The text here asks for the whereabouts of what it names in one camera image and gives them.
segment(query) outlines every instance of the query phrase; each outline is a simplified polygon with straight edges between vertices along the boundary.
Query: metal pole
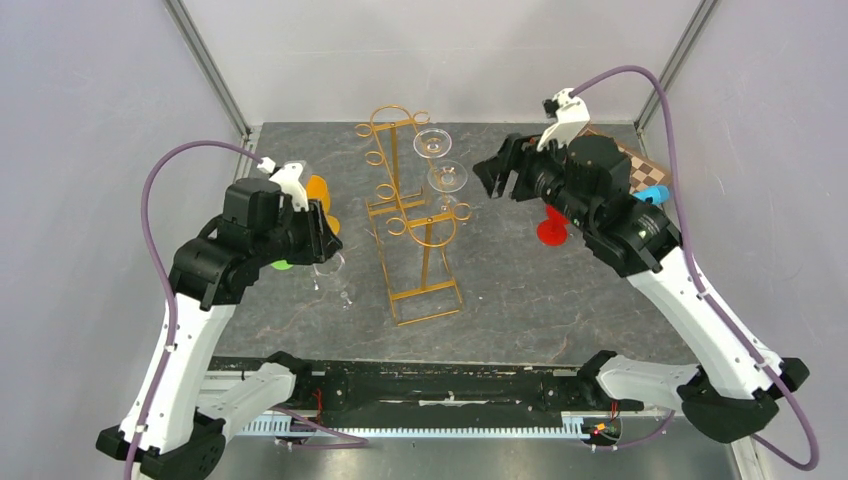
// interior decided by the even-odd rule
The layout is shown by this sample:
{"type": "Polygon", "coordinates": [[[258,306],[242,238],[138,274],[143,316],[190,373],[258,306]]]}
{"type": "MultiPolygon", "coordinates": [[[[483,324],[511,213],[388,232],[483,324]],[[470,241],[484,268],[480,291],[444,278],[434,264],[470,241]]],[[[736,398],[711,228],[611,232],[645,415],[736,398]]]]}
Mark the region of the metal pole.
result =
{"type": "Polygon", "coordinates": [[[398,198],[400,198],[400,178],[397,164],[397,125],[391,123],[391,133],[392,133],[392,186],[395,187],[395,193],[398,198]]]}
{"type": "Polygon", "coordinates": [[[433,237],[433,219],[427,219],[424,226],[424,261],[421,262],[421,290],[427,288],[427,271],[430,270],[430,240],[433,237]]]}
{"type": "MultiPolygon", "coordinates": [[[[671,87],[672,82],[674,82],[674,79],[680,71],[680,67],[683,65],[683,62],[695,46],[695,42],[701,35],[707,20],[709,20],[715,10],[715,6],[718,5],[718,3],[719,0],[701,0],[698,4],[698,8],[695,9],[695,13],[692,14],[692,18],[686,26],[686,30],[683,31],[683,36],[680,37],[680,40],[677,42],[677,46],[674,47],[674,51],[671,53],[671,57],[665,64],[665,68],[663,68],[662,74],[660,74],[659,81],[663,90],[668,91],[671,87]]],[[[659,104],[660,97],[657,95],[657,92],[652,91],[651,96],[648,97],[648,101],[645,102],[645,106],[642,107],[639,117],[637,117],[636,122],[634,122],[636,131],[640,134],[640,137],[642,129],[644,129],[645,126],[648,125],[648,122],[651,121],[651,118],[656,113],[659,104]]]]}
{"type": "Polygon", "coordinates": [[[224,112],[242,136],[242,139],[247,140],[247,137],[250,135],[250,126],[241,114],[241,110],[239,110],[233,94],[227,88],[224,77],[221,76],[221,72],[215,65],[214,60],[212,60],[212,55],[209,53],[209,49],[206,48],[206,44],[203,43],[203,39],[200,37],[200,33],[197,31],[194,22],[191,20],[185,4],[182,0],[163,0],[163,2],[171,14],[171,18],[174,19],[177,28],[180,30],[183,39],[185,39],[186,45],[188,45],[189,50],[194,55],[194,59],[197,61],[200,70],[203,72],[206,80],[209,81],[209,85],[212,87],[215,96],[218,97],[221,106],[224,107],[224,112]]]}

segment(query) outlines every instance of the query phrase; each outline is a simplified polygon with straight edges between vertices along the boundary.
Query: gray marble tabletop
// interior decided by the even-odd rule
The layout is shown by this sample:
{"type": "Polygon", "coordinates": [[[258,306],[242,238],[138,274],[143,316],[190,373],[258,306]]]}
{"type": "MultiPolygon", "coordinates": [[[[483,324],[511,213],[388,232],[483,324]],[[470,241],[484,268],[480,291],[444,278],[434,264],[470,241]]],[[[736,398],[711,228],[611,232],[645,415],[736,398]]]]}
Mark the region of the gray marble tabletop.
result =
{"type": "MultiPolygon", "coordinates": [[[[472,217],[447,247],[463,310],[395,325],[365,210],[366,200],[376,200],[374,187],[387,181],[384,167],[365,163],[373,139],[358,137],[349,123],[266,124],[257,153],[278,162],[306,160],[327,180],[330,214],[342,226],[346,288],[353,304],[346,309],[338,291],[315,290],[309,267],[266,268],[224,331],[217,355],[265,356],[284,350],[304,358],[572,365],[610,349],[642,360],[694,360],[656,308],[595,259],[576,229],[570,229],[562,246],[539,242],[535,229],[546,218],[541,201],[487,198],[471,166],[493,155],[508,133],[537,133],[544,125],[434,126],[453,137],[445,158],[464,165],[470,176],[455,196],[471,206],[472,217]]],[[[632,127],[601,129],[638,149],[632,127]]],[[[413,151],[410,132],[399,134],[402,193],[427,185],[426,162],[413,151]]],[[[420,280],[422,249],[406,236],[385,233],[379,231],[393,278],[414,284],[420,280]]],[[[436,270],[434,276],[443,273],[436,270]]],[[[417,305],[416,299],[404,313],[446,308],[452,297],[437,295],[420,297],[417,305]]]]}

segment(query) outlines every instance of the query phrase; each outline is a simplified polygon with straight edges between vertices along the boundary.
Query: red wire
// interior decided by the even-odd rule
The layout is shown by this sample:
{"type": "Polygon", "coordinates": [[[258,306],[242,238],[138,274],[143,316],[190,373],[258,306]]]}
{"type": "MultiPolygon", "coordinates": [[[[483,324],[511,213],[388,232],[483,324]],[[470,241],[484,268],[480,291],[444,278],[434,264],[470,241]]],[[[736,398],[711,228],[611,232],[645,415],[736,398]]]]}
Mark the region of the red wire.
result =
{"type": "Polygon", "coordinates": [[[324,401],[323,401],[324,394],[321,393],[320,388],[317,388],[317,389],[315,389],[315,393],[313,393],[312,396],[315,397],[315,399],[318,400],[318,414],[315,415],[315,419],[319,420],[319,422],[320,422],[321,412],[324,411],[324,401]]]}

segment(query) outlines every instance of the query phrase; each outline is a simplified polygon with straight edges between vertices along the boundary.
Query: green object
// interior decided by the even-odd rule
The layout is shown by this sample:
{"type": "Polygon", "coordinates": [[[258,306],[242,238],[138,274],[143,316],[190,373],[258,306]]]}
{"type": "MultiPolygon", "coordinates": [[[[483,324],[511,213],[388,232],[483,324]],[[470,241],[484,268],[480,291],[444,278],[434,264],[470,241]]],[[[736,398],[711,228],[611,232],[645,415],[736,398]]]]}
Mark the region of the green object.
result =
{"type": "Polygon", "coordinates": [[[285,260],[280,260],[279,262],[274,262],[274,263],[271,264],[271,266],[273,268],[277,269],[277,270],[288,270],[288,269],[291,268],[291,265],[289,265],[289,262],[287,262],[285,260]]]}

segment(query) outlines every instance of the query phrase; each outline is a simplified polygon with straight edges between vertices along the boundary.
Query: white bracket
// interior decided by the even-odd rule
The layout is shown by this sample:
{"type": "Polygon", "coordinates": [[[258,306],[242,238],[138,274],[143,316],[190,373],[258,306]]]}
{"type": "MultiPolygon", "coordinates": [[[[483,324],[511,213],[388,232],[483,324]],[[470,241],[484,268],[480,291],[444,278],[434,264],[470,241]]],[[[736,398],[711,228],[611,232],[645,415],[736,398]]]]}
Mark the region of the white bracket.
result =
{"type": "Polygon", "coordinates": [[[227,442],[268,408],[285,402],[294,391],[296,377],[288,368],[265,363],[246,380],[217,398],[198,401],[197,410],[209,418],[223,418],[227,442]]]}
{"type": "Polygon", "coordinates": [[[542,133],[542,138],[536,145],[537,151],[544,150],[551,140],[556,140],[559,146],[568,145],[589,124],[589,109],[586,107],[586,102],[580,97],[568,96],[572,90],[574,89],[565,88],[554,95],[553,101],[559,105],[556,111],[556,122],[542,133]]]}
{"type": "Polygon", "coordinates": [[[697,365],[662,365],[616,355],[601,367],[598,383],[611,398],[630,398],[679,411],[677,387],[689,383],[697,374],[697,365]]]}

